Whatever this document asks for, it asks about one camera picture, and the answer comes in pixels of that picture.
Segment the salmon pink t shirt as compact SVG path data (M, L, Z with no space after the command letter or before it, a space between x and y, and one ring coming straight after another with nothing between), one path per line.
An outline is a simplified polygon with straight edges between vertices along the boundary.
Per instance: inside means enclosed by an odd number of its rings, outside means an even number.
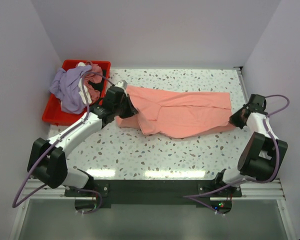
M130 85L127 93L138 113L129 118L117 117L121 128L174 139L235 129L229 122L232 106L228 92L173 92Z

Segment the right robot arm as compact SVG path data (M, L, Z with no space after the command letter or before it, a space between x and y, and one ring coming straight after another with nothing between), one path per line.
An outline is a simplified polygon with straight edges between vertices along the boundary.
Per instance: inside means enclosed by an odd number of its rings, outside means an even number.
M248 127L252 135L244 148L236 169L224 169L213 180L213 192L220 197L225 196L231 188L245 182L259 184L275 180L288 149L287 142L280 140L270 125L270 116L286 109L286 105L272 113L266 112L267 98L273 97L252 94L246 104L235 112L229 123L243 129Z

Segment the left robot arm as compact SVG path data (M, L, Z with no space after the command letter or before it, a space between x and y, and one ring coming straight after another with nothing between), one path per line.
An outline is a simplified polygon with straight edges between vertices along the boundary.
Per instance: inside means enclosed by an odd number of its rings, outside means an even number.
M79 120L63 132L44 140L38 138L32 145L28 174L46 186L75 188L82 196L89 196L96 188L94 178L80 169L69 169L67 157L90 135L102 130L119 116L130 118L138 113L127 93L127 82L109 87L102 104L89 107Z

